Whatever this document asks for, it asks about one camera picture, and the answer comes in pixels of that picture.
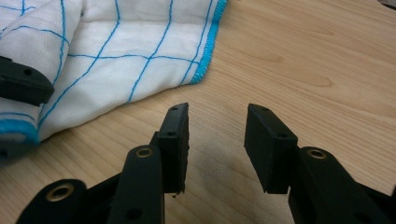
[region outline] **folded towel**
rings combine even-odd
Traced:
[[[0,0],[0,56],[33,67],[55,92],[42,106],[0,97],[0,159],[10,147],[118,105],[199,82],[226,0]]]

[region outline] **blue stripe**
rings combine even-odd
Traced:
[[[35,7],[28,7],[28,8],[22,8],[22,9],[20,9],[20,8],[6,7],[6,6],[0,6],[0,7],[6,8],[6,9],[10,9],[10,10],[15,10],[15,11],[24,11],[24,12],[26,12],[27,10],[29,10],[29,9],[31,9],[31,8],[35,8]]]
[[[31,27],[31,26],[27,26],[27,25],[22,25],[22,26],[19,26],[19,27],[17,27],[17,28],[14,28],[14,29],[12,29],[12,30],[10,30],[10,32],[11,31],[16,31],[16,30],[19,30],[19,29],[21,29],[21,28],[27,28],[27,29],[32,29],[32,30],[37,30],[37,31],[42,31],[42,32],[48,32],[48,33],[51,33],[51,34],[53,34],[53,35],[56,35],[56,36],[58,36],[58,37],[60,37],[64,42],[66,42],[67,43],[67,45],[69,45],[70,46],[70,43],[69,43],[69,41],[64,37],[64,36],[62,36],[62,35],[59,35],[59,34],[57,34],[57,33],[55,33],[55,32],[53,32],[53,31],[51,31],[51,30],[46,30],[46,29],[37,29],[37,28],[35,28],[35,27]]]
[[[226,0],[219,0],[218,4],[216,5],[215,14],[212,20],[212,26],[210,27],[209,33],[207,34],[204,54],[197,70],[195,71],[195,75],[191,79],[190,84],[196,84],[200,82],[205,75],[206,69],[210,63],[210,59],[212,58],[213,48],[215,47],[215,39],[219,29],[219,21],[221,19],[226,4]]]
[[[35,126],[27,121],[18,119],[3,119],[0,120],[0,134],[19,133],[26,138],[23,143],[32,143],[38,145],[40,140],[38,131]]]
[[[9,115],[11,115],[11,116],[22,116],[22,117],[29,118],[32,121],[35,121],[35,119],[32,116],[27,115],[27,114],[15,113],[15,112],[2,112],[2,113],[0,113],[0,116],[9,116]]]
[[[120,10],[119,10],[119,4],[118,4],[118,0],[115,0],[115,4],[116,4],[116,10],[117,10],[117,23],[116,26],[114,27],[114,29],[111,31],[110,36],[107,38],[107,40],[105,41],[104,45],[100,48],[98,54],[96,55],[95,59],[92,61],[90,67],[87,69],[87,71],[82,74],[81,77],[79,77],[78,79],[76,79],[70,86],[68,86],[64,92],[62,92],[62,94],[58,97],[58,99],[55,101],[55,103],[52,105],[51,109],[49,111],[47,111],[47,113],[44,115],[44,117],[38,122],[38,129],[40,129],[41,125],[43,124],[44,120],[46,120],[46,118],[48,117],[48,115],[56,108],[56,105],[62,100],[62,98],[64,97],[64,95],[72,88],[74,87],[82,78],[84,78],[92,69],[92,67],[96,64],[97,60],[99,59],[99,56],[101,55],[103,49],[105,48],[105,46],[107,45],[108,41],[110,41],[111,37],[114,35],[114,33],[116,32],[117,28],[120,25]]]
[[[66,39],[66,17],[64,15],[64,0],[61,0],[61,8],[62,8],[62,43],[61,43],[61,54],[59,55],[59,66],[58,71],[56,72],[56,77],[53,79],[52,85],[56,83],[59,75],[61,74],[61,69],[63,65],[63,57],[64,57],[64,40]]]
[[[163,37],[160,40],[160,43],[158,43],[157,48],[154,50],[154,52],[149,56],[148,60],[146,61],[145,66],[143,67],[143,70],[140,72],[139,78],[137,81],[134,83],[134,86],[132,87],[131,94],[129,95],[128,101],[126,103],[129,103],[132,101],[132,97],[134,96],[134,91],[136,90],[136,86],[139,83],[140,79],[142,78],[143,74],[145,73],[147,67],[149,66],[149,62],[153,58],[153,56],[157,53],[158,49],[160,48],[160,45],[163,43],[163,40],[165,39],[166,33],[168,32],[169,26],[171,25],[172,22],[172,6],[173,6],[173,0],[171,0],[171,4],[169,6],[169,22],[166,25],[165,32],[163,32]]]
[[[88,54],[67,54],[67,56],[72,57],[72,58],[77,58],[77,57],[95,58],[95,56],[88,55]],[[148,56],[139,55],[139,54],[124,54],[121,56],[101,56],[98,59],[118,59],[118,58],[129,58],[129,57],[141,57],[141,58],[149,59]],[[157,58],[181,60],[181,61],[186,61],[189,63],[198,63],[198,62],[193,62],[192,60],[177,58],[177,57],[170,57],[170,56],[155,56],[155,57],[152,57],[151,59],[157,59]]]
[[[206,26],[207,26],[207,20],[208,20],[208,18],[209,18],[210,8],[212,8],[212,3],[213,3],[213,0],[210,0],[209,8],[207,9],[207,12],[206,12],[206,19],[205,19],[204,30],[203,30],[202,33],[201,33],[201,39],[199,40],[199,44],[198,44],[197,50],[195,51],[195,56],[194,56],[194,58],[192,59],[192,61],[195,61],[195,59],[196,59],[197,56],[198,56],[199,48],[201,47],[202,39],[204,38],[204,32],[205,32],[205,29],[206,29]],[[192,67],[192,63],[190,63],[189,68],[187,69],[186,73],[184,74],[183,78],[181,79],[181,81],[180,81],[180,83],[179,83],[178,85],[181,85],[181,84],[184,82],[184,79],[186,79],[186,76],[187,76],[187,74],[190,72],[191,67]]]
[[[21,11],[19,8],[15,8],[15,7],[6,7],[6,6],[0,6],[6,9],[11,9],[11,10],[16,10],[16,11]]]
[[[22,10],[21,10],[21,16],[23,16],[23,15],[24,15],[24,12],[25,12],[25,8],[24,8],[24,1],[25,1],[25,0],[22,0]]]

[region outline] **white cloth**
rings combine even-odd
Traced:
[[[35,143],[118,105],[197,83],[226,0],[0,0],[0,56],[55,92],[40,107],[0,97],[0,142]]]

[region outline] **black plastic bracket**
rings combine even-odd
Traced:
[[[288,193],[298,224],[396,223],[396,195],[355,182],[326,150],[297,147],[297,137],[268,108],[249,105],[245,148],[268,193]]]
[[[0,56],[0,97],[39,106],[47,103],[53,92],[43,74]]]
[[[65,179],[43,188],[17,223],[164,223],[164,193],[184,191],[188,104],[172,106],[149,145],[132,149],[122,172],[86,189]]]

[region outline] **wooden table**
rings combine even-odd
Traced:
[[[0,167],[0,223],[46,185],[91,187],[147,144],[168,107],[190,104],[187,190],[166,196],[167,223],[292,223],[287,195],[268,195],[244,149],[248,103],[330,151],[359,182],[396,184],[396,11],[375,0],[230,0],[206,77],[53,135]]]

